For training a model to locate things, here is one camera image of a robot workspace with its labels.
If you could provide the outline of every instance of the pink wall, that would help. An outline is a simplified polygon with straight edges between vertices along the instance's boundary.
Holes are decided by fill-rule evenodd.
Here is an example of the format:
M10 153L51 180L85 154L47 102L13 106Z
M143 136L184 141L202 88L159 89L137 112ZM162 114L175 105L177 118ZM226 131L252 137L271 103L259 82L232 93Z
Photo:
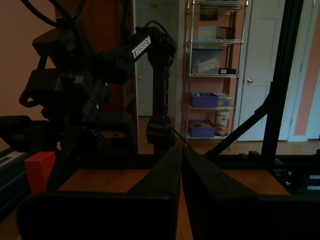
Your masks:
M31 0L40 12L55 19L55 9L46 0ZM0 116L28 115L43 119L40 106L25 108L19 104L29 75L37 68L39 56L32 40L52 27L34 16L20 0L3 1L0 7ZM8 145L0 138L0 151Z
M242 39L243 32L243 23L245 16L245 8L240 9L236 14L235 19L235 38ZM200 21L200 15L196 14L194 18L194 27L193 27L193 38L198 38L199 27L228 27L229 26L229 15L218 16L217 21ZM221 56L221 68L226 67L226 57L228 48L226 46L221 46L223 49ZM233 69L236 69L238 72L239 60L240 60L240 50L241 45L236 44L233 47L233 57L232 65ZM226 81L226 90L225 93L233 97L233 104L236 96L236 78L228 78ZM216 77L193 77L190 84L190 92L212 92L212 93L222 93L224 91L224 79ZM232 128L232 119L233 111L230 111L229 117L229 133ZM209 119L212 123L215 122L215 111L214 110L200 110L200 109L191 109L189 112L189 119Z
M304 136L306 134L309 113L317 83L318 71L320 67L320 11L317 16L313 34L308 67L306 70L299 113L296 120L294 135Z

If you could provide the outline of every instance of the clear plastic bin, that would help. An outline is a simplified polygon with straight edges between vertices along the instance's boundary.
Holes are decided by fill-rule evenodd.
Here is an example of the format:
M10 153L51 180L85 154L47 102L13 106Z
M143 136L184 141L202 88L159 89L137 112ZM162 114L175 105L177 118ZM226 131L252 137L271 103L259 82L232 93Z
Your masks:
M232 96L229 96L226 93L215 93L219 97L218 106L219 107L227 107L231 106Z
M192 48L193 74L218 74L222 49Z

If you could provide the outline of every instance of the black metal bar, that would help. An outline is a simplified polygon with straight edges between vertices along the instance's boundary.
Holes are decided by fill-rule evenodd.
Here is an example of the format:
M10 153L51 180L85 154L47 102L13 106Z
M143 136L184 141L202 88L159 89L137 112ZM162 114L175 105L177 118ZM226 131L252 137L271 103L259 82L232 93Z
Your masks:
M242 123L236 130L230 133L223 141L221 141L214 149L206 152L203 156L211 160L215 158L217 155L223 152L227 147L230 146L234 141L236 141L242 134L248 131L253 125L259 122L267 113L269 109L269 95L264 100L264 103L254 111L254 114L249 117L244 123Z
M303 3L303 0L285 1L270 99L272 111L266 119L261 151L261 159L269 168L275 162Z

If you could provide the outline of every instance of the plastic storage bin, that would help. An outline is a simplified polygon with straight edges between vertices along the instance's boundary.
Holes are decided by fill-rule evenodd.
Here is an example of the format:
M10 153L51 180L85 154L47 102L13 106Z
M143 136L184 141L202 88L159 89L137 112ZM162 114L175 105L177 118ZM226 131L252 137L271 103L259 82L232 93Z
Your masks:
M199 92L205 96L192 96L191 92L191 106L193 108L216 108L218 106L219 97L212 92Z
M208 123L212 127L192 127L189 126L189 136L193 138L212 138L216 134L216 127L209 120L189 120L188 124L192 122L203 122Z
M192 48L193 74L218 74L222 49Z
M227 107L231 106L232 96L229 96L226 93L215 93L219 97L218 106L219 107Z

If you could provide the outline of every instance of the black metal frame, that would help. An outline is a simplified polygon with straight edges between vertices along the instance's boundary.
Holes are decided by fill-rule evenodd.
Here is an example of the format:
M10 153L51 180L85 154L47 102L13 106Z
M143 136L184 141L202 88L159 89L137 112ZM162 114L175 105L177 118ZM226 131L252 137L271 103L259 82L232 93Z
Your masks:
M264 103L225 140L204 154L205 158L222 169L265 169L291 194L296 192L275 170L312 167L320 169L318 152L315 155L276 155L303 3L303 0L285 2L273 82ZM261 155L257 152L249 152L248 155L219 155L265 115L267 121Z

